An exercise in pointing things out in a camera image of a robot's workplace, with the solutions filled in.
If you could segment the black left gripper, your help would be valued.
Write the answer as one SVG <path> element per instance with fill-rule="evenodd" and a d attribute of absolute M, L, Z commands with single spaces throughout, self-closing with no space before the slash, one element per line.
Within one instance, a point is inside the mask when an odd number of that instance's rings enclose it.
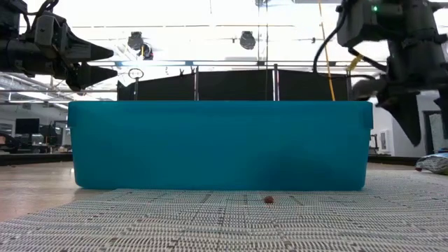
<path fill-rule="evenodd" d="M 112 50 L 77 37 L 64 18 L 53 14 L 38 17 L 30 31 L 16 34 L 13 40 L 14 72 L 51 75 L 65 80 L 71 90 L 84 90 L 116 77 L 116 70 L 86 63 L 112 56 Z"/>

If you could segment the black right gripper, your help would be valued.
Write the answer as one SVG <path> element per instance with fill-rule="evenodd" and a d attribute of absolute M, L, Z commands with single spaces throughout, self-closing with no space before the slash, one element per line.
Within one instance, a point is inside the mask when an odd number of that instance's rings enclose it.
<path fill-rule="evenodd" d="M 421 143 L 417 93 L 437 90 L 444 138 L 448 139 L 448 60 L 444 45 L 448 34 L 411 34 L 389 40 L 384 86 L 378 91 L 377 107 L 388 111 L 413 146 Z"/>

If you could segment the bright blue granola bar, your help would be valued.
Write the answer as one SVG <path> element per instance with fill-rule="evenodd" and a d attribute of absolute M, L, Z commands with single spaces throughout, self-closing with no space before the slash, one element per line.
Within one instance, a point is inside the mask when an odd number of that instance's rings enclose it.
<path fill-rule="evenodd" d="M 448 176 L 448 153 L 436 153 L 423 156 L 417 160 L 415 169 L 419 172 L 425 169 L 434 174 Z"/>

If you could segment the long horizontal ceiling beam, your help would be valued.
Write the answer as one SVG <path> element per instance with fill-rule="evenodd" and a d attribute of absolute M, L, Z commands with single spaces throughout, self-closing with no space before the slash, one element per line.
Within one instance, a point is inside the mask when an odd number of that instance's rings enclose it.
<path fill-rule="evenodd" d="M 193 66 L 222 66 L 222 67 L 263 67 L 277 64 L 283 67 L 312 67 L 311 61 L 208 61 L 208 60 L 134 60 L 134 61 L 96 61 L 89 62 L 97 67 L 193 67 Z"/>

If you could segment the black computer monitor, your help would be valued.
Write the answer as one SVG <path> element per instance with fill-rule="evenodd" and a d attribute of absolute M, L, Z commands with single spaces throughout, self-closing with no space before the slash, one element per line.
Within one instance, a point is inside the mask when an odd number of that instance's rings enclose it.
<path fill-rule="evenodd" d="M 39 118 L 17 118 L 15 120 L 16 134 L 38 134 L 40 129 Z"/>

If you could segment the black partition panel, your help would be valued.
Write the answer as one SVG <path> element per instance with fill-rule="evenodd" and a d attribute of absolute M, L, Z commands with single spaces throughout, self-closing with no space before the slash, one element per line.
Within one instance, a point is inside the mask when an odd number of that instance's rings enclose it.
<path fill-rule="evenodd" d="M 318 75 L 306 71 L 278 71 L 281 101 L 346 101 L 347 79 L 341 74 Z M 124 86 L 119 83 L 117 100 L 132 101 L 138 88 L 139 100 L 153 101 L 272 101 L 274 99 L 273 70 L 210 71 L 183 74 L 153 80 L 140 80 Z"/>

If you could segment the blue plastic bin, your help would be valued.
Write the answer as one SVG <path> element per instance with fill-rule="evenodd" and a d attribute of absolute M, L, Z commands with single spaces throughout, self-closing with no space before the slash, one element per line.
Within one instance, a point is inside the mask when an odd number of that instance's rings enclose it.
<path fill-rule="evenodd" d="M 73 101 L 76 183 L 89 189 L 360 190 L 368 101 Z"/>

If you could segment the grey mesh mat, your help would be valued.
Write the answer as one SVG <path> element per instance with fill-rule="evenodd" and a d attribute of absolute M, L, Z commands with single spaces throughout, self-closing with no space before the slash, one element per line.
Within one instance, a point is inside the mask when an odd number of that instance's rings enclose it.
<path fill-rule="evenodd" d="M 448 252 L 448 176 L 340 192 L 117 189 L 0 223 L 0 252 Z"/>

